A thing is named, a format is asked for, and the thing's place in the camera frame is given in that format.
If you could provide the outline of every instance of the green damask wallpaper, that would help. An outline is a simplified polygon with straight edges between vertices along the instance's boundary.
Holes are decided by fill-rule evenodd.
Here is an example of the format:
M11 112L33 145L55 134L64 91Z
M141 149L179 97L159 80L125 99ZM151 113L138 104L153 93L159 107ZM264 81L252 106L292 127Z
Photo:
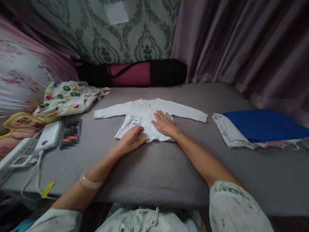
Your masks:
M93 64L170 58L181 0L125 0L129 22L110 25L104 5L120 0L30 0Z

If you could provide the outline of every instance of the power strip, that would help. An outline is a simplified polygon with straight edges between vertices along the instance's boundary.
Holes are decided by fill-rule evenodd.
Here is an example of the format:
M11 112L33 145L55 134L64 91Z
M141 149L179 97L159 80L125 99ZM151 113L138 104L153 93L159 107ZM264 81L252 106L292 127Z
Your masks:
M25 138L23 139L6 157L0 162L0 186L12 175L15 168L11 168L11 164L20 157L28 156L34 150L39 139Z

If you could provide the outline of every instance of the cat print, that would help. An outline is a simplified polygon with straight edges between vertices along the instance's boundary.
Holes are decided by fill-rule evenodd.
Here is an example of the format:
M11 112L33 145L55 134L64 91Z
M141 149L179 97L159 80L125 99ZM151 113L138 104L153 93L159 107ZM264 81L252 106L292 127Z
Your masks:
M130 118L129 127L131 128L131 127L136 126L136 125L140 126L141 122L142 122L142 118L132 116Z

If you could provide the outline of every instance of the gray bedsheet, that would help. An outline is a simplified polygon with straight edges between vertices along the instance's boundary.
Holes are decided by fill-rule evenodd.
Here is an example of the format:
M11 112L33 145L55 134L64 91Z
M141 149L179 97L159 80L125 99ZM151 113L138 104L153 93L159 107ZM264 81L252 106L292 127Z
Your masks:
M174 117L176 125L218 157L248 188L268 215L309 216L309 152L306 148L228 149L213 122L213 113L255 107L223 83L186 84L172 88L113 88L112 93L80 117L80 144L70 150L52 149L42 164L41 188L55 181L52 194L62 194L80 175L95 165L117 140L125 116L94 120L93 111L115 104L161 98L199 109L207 123ZM18 192L30 170L16 171L3 185ZM27 192L35 192L32 181ZM209 189L186 155L174 142L152 142L124 156L114 167L97 201L205 208Z

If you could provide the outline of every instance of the person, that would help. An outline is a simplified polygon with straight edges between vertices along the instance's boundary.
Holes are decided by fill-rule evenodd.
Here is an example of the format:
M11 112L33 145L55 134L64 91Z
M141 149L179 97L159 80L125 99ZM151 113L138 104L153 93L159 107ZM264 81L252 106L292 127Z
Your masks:
M273 231L257 202L229 169L178 128L168 113L156 111L154 116L157 121L152 123L156 129L175 139L208 184L213 232ZM101 162L67 190L28 231L79 231L83 211L94 199L113 166L123 155L149 140L137 139L143 130L143 127L135 126L125 133ZM173 212L161 213L159 208L141 207L136 210L120 208L96 231L197 231L197 227L185 225Z

